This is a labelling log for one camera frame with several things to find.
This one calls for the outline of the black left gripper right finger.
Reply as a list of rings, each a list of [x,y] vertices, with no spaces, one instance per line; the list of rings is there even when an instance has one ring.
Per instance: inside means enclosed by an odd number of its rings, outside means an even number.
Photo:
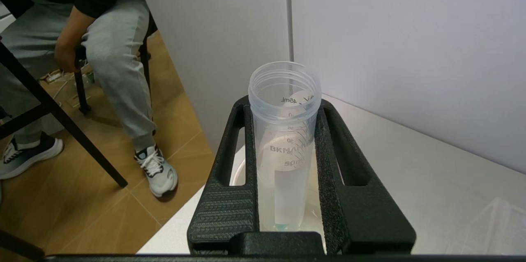
[[[322,100],[314,146],[328,254],[410,254],[416,232],[336,107]]]

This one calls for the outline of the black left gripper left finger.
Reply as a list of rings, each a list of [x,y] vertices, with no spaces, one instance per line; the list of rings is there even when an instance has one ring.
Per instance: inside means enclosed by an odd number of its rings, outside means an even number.
[[[229,185],[240,129],[245,130],[245,183]],[[231,109],[208,180],[192,216],[191,254],[228,254],[231,238],[260,229],[254,122],[248,96]]]

